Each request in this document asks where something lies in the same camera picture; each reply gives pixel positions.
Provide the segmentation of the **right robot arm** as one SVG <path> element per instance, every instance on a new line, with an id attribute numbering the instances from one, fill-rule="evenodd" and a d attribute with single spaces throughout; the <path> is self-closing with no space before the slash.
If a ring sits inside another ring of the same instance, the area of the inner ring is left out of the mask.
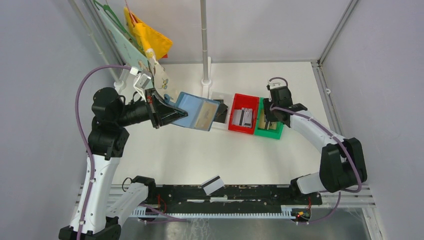
<path id="1" fill-rule="evenodd" d="M 292 179 L 289 199 L 302 204 L 315 192 L 360 192 L 368 177 L 361 142 L 335 133 L 303 104 L 294 104 L 287 86 L 268 85 L 267 89 L 270 97 L 263 100 L 266 119 L 301 134 L 320 153 L 318 172 Z"/>

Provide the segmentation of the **left white stand post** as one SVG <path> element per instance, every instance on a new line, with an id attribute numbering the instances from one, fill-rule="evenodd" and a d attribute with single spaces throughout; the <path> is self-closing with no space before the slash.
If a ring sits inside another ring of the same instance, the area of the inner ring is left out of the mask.
<path id="1" fill-rule="evenodd" d="M 75 15 L 79 18 L 83 28 L 92 42 L 95 51 L 105 65 L 124 65 L 117 47 L 107 33 L 101 20 L 100 12 L 92 0 L 68 0 Z"/>

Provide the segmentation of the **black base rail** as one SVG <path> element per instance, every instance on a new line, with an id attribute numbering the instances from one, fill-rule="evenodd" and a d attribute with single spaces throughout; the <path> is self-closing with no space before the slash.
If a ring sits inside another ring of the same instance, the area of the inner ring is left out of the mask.
<path id="1" fill-rule="evenodd" d="M 206 194 L 200 185 L 157 185 L 143 200 L 167 214 L 272 214 L 281 207 L 318 206 L 319 193 L 298 195 L 287 185 L 225 185 Z"/>

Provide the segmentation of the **white magnetic stripe card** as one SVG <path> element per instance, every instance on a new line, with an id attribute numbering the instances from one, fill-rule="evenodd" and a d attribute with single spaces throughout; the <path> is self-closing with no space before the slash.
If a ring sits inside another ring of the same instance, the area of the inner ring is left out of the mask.
<path id="1" fill-rule="evenodd" d="M 224 181 L 221 179 L 219 175 L 216 175 L 201 184 L 201 188 L 203 189 L 203 191 L 205 192 L 207 196 L 210 196 L 212 193 L 223 188 L 224 186 L 225 186 Z"/>

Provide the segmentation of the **white plastic bin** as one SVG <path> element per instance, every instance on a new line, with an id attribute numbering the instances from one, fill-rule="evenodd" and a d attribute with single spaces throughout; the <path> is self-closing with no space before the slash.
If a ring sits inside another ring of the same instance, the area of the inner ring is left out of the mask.
<path id="1" fill-rule="evenodd" d="M 218 110 L 211 128 L 217 130 L 227 130 L 230 119 L 230 111 L 234 101 L 234 94 L 211 91 L 209 98 L 219 102 Z"/>

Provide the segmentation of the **yellow cloth bag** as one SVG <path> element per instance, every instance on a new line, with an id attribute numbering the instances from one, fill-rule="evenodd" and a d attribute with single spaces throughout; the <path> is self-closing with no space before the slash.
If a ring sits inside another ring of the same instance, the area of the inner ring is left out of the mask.
<path id="1" fill-rule="evenodd" d="M 167 58 L 173 42 L 140 20 L 127 7 L 124 7 L 123 11 L 129 33 L 135 38 L 134 41 L 141 52 L 148 59 L 155 58 L 156 60 L 160 60 Z"/>

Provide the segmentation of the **white cards in red bin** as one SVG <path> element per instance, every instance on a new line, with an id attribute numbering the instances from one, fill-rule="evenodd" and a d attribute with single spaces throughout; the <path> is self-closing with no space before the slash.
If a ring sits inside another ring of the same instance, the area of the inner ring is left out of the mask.
<path id="1" fill-rule="evenodd" d="M 233 112 L 232 125 L 252 128 L 253 126 L 253 109 L 245 108 L 235 109 Z"/>

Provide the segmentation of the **cream patterned cloth bag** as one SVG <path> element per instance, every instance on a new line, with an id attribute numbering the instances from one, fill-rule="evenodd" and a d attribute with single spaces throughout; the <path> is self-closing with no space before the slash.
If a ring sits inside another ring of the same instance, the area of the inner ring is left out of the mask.
<path id="1" fill-rule="evenodd" d="M 165 98 L 172 102 L 176 102 L 181 90 L 177 86 L 175 79 L 169 77 L 165 69 L 156 59 L 156 54 L 152 48 L 148 48 L 145 52 L 149 70 L 154 77 L 154 87 Z"/>

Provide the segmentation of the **green hanger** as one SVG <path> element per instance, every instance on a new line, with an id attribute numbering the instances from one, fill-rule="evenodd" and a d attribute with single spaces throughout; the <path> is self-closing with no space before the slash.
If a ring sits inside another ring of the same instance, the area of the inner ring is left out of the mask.
<path id="1" fill-rule="evenodd" d="M 115 12 L 112 10 L 112 8 L 109 6 L 107 1 L 105 0 L 105 3 L 101 3 L 98 0 L 93 0 L 93 3 L 97 7 L 97 9 L 102 9 L 106 16 L 117 26 L 117 28 L 123 33 L 123 35 L 132 43 L 138 50 L 140 50 L 140 46 L 138 45 L 135 38 L 129 33 L 129 31 L 124 27 L 124 25 L 121 23 Z"/>

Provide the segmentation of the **blue card holder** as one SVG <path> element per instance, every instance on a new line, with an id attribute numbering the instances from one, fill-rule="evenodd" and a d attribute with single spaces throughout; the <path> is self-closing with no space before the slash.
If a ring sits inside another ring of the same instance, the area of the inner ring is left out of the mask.
<path id="1" fill-rule="evenodd" d="M 204 98 L 204 97 L 200 97 L 200 96 L 196 96 L 193 94 L 189 94 L 186 92 L 180 92 L 180 94 L 178 95 L 178 98 L 176 100 L 176 102 L 172 102 L 167 98 L 167 95 L 165 95 L 165 102 L 175 106 L 177 108 L 183 109 L 185 111 L 188 112 L 188 116 L 181 118 L 175 122 L 172 123 L 172 125 L 176 125 L 179 127 L 183 127 L 183 128 L 189 128 L 189 129 L 195 129 L 194 125 L 196 122 L 196 119 L 199 115 L 200 109 L 203 105 L 204 102 L 215 102 L 218 107 L 220 105 L 220 103 L 218 101 L 215 100 L 211 100 L 208 98 Z"/>

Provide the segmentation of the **light green hanging board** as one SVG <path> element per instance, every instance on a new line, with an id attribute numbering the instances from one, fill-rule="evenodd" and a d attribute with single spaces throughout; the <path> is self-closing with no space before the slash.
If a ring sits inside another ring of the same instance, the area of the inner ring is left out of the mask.
<path id="1" fill-rule="evenodd" d="M 149 69 L 148 59 L 138 50 L 130 41 L 124 36 L 124 34 L 118 29 L 118 27 L 109 19 L 102 9 L 97 9 L 101 21 L 103 22 L 108 35 L 111 37 L 119 55 L 123 59 L 124 63 L 131 67 L 136 67 L 140 70 Z"/>

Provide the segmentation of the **black cards in white bin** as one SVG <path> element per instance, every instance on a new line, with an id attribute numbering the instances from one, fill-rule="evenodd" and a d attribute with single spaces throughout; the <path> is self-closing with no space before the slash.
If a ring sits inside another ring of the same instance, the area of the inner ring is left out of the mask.
<path id="1" fill-rule="evenodd" d="M 215 99 L 215 101 L 219 102 L 219 106 L 214 117 L 214 122 L 225 124 L 229 107 L 224 103 L 223 99 Z"/>

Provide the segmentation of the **green plastic bin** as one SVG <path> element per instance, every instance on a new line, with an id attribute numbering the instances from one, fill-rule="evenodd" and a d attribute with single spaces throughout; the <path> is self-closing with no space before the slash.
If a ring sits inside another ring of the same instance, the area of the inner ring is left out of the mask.
<path id="1" fill-rule="evenodd" d="M 254 135 L 279 140 L 281 138 L 284 125 L 281 122 L 271 122 L 266 119 L 263 100 L 263 97 L 259 99 Z"/>

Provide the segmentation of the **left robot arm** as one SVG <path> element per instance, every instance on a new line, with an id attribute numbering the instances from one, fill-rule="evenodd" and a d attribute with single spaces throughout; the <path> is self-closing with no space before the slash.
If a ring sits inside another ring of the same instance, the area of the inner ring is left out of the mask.
<path id="1" fill-rule="evenodd" d="M 117 240 L 122 227 L 139 204 L 157 198 L 153 178 L 136 176 L 128 190 L 111 206 L 107 205 L 112 181 L 130 136 L 127 127 L 149 121 L 155 129 L 188 116 L 188 112 L 168 104 L 154 89 L 146 91 L 146 100 L 125 102 L 112 87 L 93 96 L 89 136 L 83 138 L 87 151 L 87 169 L 80 202 L 70 225 L 58 234 L 61 240 Z"/>

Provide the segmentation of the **red plastic bin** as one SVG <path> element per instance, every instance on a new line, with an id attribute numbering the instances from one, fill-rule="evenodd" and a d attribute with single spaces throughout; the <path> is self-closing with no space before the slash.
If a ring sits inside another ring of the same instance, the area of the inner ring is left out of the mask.
<path id="1" fill-rule="evenodd" d="M 253 135 L 257 123 L 260 98 L 236 93 L 230 111 L 228 130 Z"/>

